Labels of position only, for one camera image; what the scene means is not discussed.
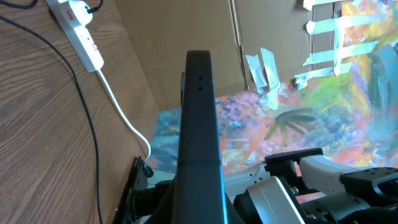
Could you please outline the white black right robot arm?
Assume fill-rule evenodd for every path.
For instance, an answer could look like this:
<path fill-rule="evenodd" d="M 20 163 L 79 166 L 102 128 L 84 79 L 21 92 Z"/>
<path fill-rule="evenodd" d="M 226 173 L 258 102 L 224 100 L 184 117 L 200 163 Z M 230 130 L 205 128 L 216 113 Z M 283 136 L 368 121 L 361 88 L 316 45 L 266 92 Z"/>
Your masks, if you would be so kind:
<path fill-rule="evenodd" d="M 322 149 L 265 157 L 224 178 L 233 223 L 397 223 L 397 169 L 339 164 Z"/>

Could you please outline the blue Samsung Galaxy smartphone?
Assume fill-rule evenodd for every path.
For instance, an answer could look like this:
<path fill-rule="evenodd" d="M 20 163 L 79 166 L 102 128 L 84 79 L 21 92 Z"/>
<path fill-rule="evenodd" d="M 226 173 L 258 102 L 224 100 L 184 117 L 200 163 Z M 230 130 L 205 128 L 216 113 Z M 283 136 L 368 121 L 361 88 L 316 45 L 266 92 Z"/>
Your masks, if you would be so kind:
<path fill-rule="evenodd" d="M 227 223 L 208 50 L 187 52 L 172 223 Z"/>

